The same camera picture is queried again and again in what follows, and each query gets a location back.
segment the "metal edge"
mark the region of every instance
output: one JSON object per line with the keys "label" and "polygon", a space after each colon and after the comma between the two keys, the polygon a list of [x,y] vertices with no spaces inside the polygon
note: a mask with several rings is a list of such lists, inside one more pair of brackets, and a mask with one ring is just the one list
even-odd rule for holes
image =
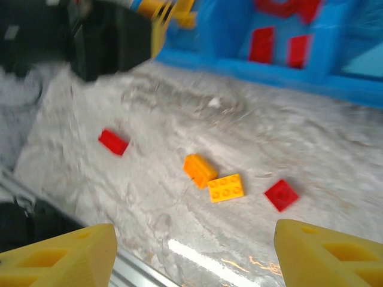
{"label": "metal edge", "polygon": [[[9,170],[2,166],[0,166],[0,188],[13,196],[26,198],[32,203],[34,203],[36,199],[45,200],[63,215],[73,219],[83,226],[86,226],[85,223],[81,222],[77,218],[73,218],[73,216],[63,211],[47,196],[38,194],[28,188],[25,184],[17,180]],[[175,282],[171,281],[166,276],[126,251],[122,246],[118,246],[109,287],[125,286],[180,287]]]}

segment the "red lego brick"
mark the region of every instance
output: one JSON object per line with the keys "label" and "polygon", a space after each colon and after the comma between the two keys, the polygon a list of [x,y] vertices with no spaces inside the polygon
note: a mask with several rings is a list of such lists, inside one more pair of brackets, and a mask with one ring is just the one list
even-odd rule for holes
{"label": "red lego brick", "polygon": [[306,25],[310,25],[319,12],[321,0],[299,0],[297,13]]}
{"label": "red lego brick", "polygon": [[302,69],[307,62],[310,35],[290,39],[288,65],[292,68]]}
{"label": "red lego brick", "polygon": [[299,0],[285,0],[283,3],[274,0],[254,0],[254,2],[259,11],[288,18],[297,11]]}
{"label": "red lego brick", "polygon": [[105,145],[112,153],[123,155],[129,142],[116,135],[113,131],[104,129],[98,138],[99,142]]}
{"label": "red lego brick", "polygon": [[273,47],[274,27],[254,30],[249,53],[249,61],[270,64],[273,58]]}
{"label": "red lego brick", "polygon": [[267,190],[265,196],[274,204],[279,212],[282,212],[299,199],[298,194],[284,179],[281,179]]}

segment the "blue lego baseplate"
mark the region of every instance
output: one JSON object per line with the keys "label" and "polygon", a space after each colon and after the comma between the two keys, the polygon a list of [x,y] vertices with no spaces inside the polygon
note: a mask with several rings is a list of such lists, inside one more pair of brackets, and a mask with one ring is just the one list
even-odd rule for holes
{"label": "blue lego baseplate", "polygon": [[[383,0],[322,0],[309,25],[257,11],[254,0],[196,0],[193,11],[193,30],[171,21],[158,61],[383,108]],[[269,26],[272,64],[249,62],[253,30]],[[302,35],[312,35],[306,65],[290,68],[288,40]]]}

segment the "lego brick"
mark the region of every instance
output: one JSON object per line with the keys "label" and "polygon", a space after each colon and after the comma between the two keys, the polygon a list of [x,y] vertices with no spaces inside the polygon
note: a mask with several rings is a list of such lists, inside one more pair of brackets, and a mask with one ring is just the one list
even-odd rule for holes
{"label": "lego brick", "polygon": [[194,0],[178,0],[175,4],[175,13],[189,13],[194,5]]}
{"label": "lego brick", "polygon": [[281,219],[274,246],[286,287],[383,286],[383,244]]}
{"label": "lego brick", "polygon": [[153,16],[155,16],[155,12],[164,4],[165,1],[162,0],[142,0],[138,6],[137,12],[152,19]]}
{"label": "lego brick", "polygon": [[244,196],[239,174],[230,175],[208,182],[211,202],[220,202]]}
{"label": "lego brick", "polygon": [[199,154],[189,154],[183,169],[200,189],[207,187],[208,182],[218,176],[218,172]]}
{"label": "lego brick", "polygon": [[156,57],[166,39],[170,20],[173,16],[174,6],[171,3],[165,3],[154,12],[151,25],[151,57]]}
{"label": "lego brick", "polygon": [[298,194],[284,180],[279,180],[269,190],[265,192],[265,196],[271,201],[279,212],[285,210],[289,205],[299,199]]}
{"label": "lego brick", "polygon": [[275,2],[273,0],[254,0],[259,11],[275,15],[282,18],[292,16],[298,8],[300,0],[286,0],[285,2]]}
{"label": "lego brick", "polygon": [[289,41],[288,65],[302,69],[307,62],[310,35],[291,38]]}
{"label": "lego brick", "polygon": [[318,15],[321,0],[299,0],[297,13],[306,25],[310,25]]}
{"label": "lego brick", "polygon": [[99,224],[0,254],[0,286],[108,286],[117,254],[112,224]]}
{"label": "lego brick", "polygon": [[197,13],[174,13],[173,18],[183,29],[194,29],[196,27]]}
{"label": "lego brick", "polygon": [[123,155],[129,142],[119,137],[113,131],[104,129],[98,138],[99,142],[105,145],[112,153]]}
{"label": "lego brick", "polygon": [[270,64],[273,58],[273,47],[274,27],[254,30],[249,61]]}

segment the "yellow lego piece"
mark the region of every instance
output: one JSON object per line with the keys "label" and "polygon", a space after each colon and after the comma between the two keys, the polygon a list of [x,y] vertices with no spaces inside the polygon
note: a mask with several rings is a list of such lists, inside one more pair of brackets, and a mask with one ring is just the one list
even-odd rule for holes
{"label": "yellow lego piece", "polygon": [[213,203],[236,199],[245,195],[239,174],[209,181],[208,186],[210,191],[210,199]]}
{"label": "yellow lego piece", "polygon": [[138,6],[137,12],[152,19],[155,16],[155,13],[165,4],[166,1],[162,0],[142,0]]}
{"label": "yellow lego piece", "polygon": [[200,189],[218,176],[218,172],[199,154],[189,154],[185,158],[184,171]]}
{"label": "yellow lego piece", "polygon": [[174,8],[174,19],[184,29],[196,27],[196,13],[191,12],[194,0],[178,0]]}
{"label": "yellow lego piece", "polygon": [[113,225],[87,227],[1,253],[0,286],[108,286],[116,254]]}
{"label": "yellow lego piece", "polygon": [[281,219],[274,245],[286,287],[383,286],[383,244]]}
{"label": "yellow lego piece", "polygon": [[153,14],[151,24],[151,57],[155,58],[161,51],[165,43],[166,31],[169,27],[170,19],[173,16],[174,7],[171,3],[157,7]]}
{"label": "yellow lego piece", "polygon": [[178,25],[184,29],[194,29],[196,27],[197,13],[174,13],[173,18],[177,21]]}

